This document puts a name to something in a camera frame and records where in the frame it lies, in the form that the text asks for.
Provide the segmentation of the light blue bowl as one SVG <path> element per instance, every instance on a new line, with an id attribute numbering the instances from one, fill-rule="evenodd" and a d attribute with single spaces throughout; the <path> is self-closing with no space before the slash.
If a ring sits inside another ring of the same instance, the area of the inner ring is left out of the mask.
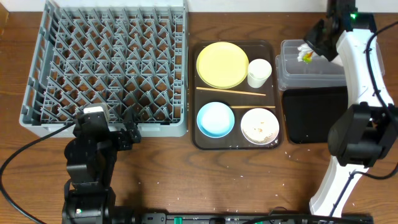
<path id="1" fill-rule="evenodd" d="M 221 102 L 210 102 L 197 113 L 196 124 L 202 134 L 209 138 L 227 136 L 235 124 L 232 109 Z"/>

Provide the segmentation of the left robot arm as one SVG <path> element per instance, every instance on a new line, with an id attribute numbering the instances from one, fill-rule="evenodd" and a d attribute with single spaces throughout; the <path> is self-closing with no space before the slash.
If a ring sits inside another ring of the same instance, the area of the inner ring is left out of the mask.
<path id="1" fill-rule="evenodd" d="M 73 134 L 64 150 L 70 179 L 64 186 L 63 223 L 135 223 L 132 209 L 117 206 L 111 187 L 119 151 L 141 141 L 134 110 L 123 117 L 123 128 L 110 131 L 109 110 L 103 103 L 84 108 L 75 118 Z"/>

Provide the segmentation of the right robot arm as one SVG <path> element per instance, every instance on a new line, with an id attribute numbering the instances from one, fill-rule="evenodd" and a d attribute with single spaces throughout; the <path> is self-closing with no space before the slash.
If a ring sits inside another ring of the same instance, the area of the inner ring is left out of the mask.
<path id="1" fill-rule="evenodd" d="M 326 58 L 344 69 L 348 109 L 328 133 L 331 154 L 320 188 L 310 200 L 321 223 L 339 223 L 342 209 L 362 176 L 386 157 L 397 139 L 397 107 L 389 95 L 376 52 L 378 29 L 371 13 L 359 12 L 355 1 L 329 0 L 326 19 L 305 35 L 298 61 Z"/>

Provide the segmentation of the white paper cup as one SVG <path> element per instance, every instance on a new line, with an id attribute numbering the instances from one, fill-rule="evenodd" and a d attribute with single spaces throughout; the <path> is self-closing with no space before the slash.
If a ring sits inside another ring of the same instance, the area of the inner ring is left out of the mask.
<path id="1" fill-rule="evenodd" d="M 265 59 L 255 59 L 248 66 L 248 84 L 252 88 L 260 88 L 271 76 L 272 66 Z"/>

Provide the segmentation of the white pink-rimmed bowl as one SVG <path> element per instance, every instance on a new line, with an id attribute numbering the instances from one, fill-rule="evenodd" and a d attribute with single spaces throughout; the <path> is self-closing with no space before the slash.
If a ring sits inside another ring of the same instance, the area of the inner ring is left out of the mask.
<path id="1" fill-rule="evenodd" d="M 279 121 L 269 110 L 254 108 L 247 111 L 240 123 L 243 136 L 257 145 L 270 144 L 279 135 Z"/>

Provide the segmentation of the wrapper waste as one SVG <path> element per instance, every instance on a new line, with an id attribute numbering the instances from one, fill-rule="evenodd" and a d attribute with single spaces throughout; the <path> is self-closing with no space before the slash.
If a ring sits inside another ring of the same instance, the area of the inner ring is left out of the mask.
<path id="1" fill-rule="evenodd" d="M 309 47 L 308 44 L 302 44 L 298 48 L 298 57 L 297 60 L 299 62 L 311 63 L 314 51 Z"/>

